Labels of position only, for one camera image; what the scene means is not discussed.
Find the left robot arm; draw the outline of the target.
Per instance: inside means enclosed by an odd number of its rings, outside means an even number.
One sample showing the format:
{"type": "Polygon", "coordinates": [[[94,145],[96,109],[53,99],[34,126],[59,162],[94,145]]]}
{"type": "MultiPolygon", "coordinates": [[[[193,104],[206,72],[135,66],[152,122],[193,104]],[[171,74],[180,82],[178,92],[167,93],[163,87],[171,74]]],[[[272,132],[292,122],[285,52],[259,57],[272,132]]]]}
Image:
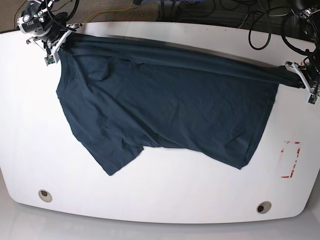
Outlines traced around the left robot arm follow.
{"type": "Polygon", "coordinates": [[[294,52],[304,56],[301,67],[308,77],[308,84],[320,89],[320,2],[318,0],[289,0],[289,11],[280,25],[281,38],[285,45],[294,52]],[[291,18],[298,18],[300,32],[311,40],[314,50],[302,50],[292,45],[286,37],[285,25],[291,18]]]}

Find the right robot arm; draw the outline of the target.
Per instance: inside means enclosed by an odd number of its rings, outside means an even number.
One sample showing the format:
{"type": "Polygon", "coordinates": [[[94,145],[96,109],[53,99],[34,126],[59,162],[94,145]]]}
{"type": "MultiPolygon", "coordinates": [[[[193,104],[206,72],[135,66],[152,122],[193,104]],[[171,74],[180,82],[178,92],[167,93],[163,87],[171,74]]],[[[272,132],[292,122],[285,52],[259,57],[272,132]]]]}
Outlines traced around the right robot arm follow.
{"type": "Polygon", "coordinates": [[[41,40],[43,48],[50,50],[66,31],[67,12],[55,13],[53,0],[29,0],[17,27],[24,34],[33,34],[35,41],[41,40]]]}

